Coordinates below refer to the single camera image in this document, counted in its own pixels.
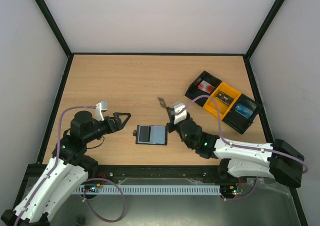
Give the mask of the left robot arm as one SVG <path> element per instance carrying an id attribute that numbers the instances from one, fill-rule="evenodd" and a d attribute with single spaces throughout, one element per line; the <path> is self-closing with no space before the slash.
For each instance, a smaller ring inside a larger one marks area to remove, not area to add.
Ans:
<path id="1" fill-rule="evenodd" d="M 1 216 L 6 225 L 49 225 L 59 208 L 87 180 L 95 181 L 98 162 L 87 156 L 87 144 L 118 132 L 130 119 L 130 113 L 93 118 L 89 111 L 79 111 L 70 128 L 59 137 L 52 157 L 33 188 L 14 208 Z"/>

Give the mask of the black leather card holder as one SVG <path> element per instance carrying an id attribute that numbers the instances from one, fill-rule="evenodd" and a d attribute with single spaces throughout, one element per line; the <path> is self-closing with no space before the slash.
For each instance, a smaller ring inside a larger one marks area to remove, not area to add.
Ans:
<path id="1" fill-rule="evenodd" d="M 167 145 L 167 127 L 162 125 L 138 125 L 133 132 L 136 144 Z"/>

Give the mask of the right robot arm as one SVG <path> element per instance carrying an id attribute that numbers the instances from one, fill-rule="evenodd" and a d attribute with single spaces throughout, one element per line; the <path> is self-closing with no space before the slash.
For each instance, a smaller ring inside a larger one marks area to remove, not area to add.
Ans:
<path id="1" fill-rule="evenodd" d="M 206 133 L 197 125 L 185 105 L 166 107 L 169 132 L 176 131 L 181 141 L 200 157 L 219 159 L 218 176 L 228 182 L 232 178 L 265 177 L 299 188 L 304 171 L 304 156 L 286 141 L 254 144 L 225 139 Z"/>

